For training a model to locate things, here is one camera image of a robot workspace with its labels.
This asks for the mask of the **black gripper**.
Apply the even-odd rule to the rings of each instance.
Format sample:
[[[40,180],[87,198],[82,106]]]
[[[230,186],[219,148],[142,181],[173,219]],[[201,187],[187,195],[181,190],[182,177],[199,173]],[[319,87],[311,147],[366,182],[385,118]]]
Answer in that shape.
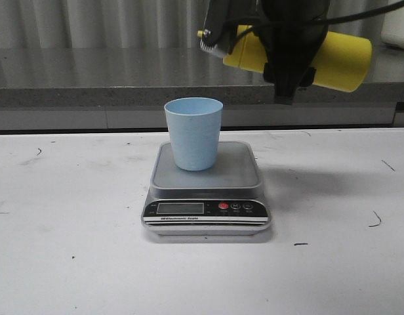
[[[326,31],[299,31],[303,22],[326,17],[329,1],[209,1],[200,48],[218,58],[228,55],[237,26],[262,35],[267,62],[263,78],[274,85],[274,102],[291,105],[299,87],[313,83],[311,63]]]

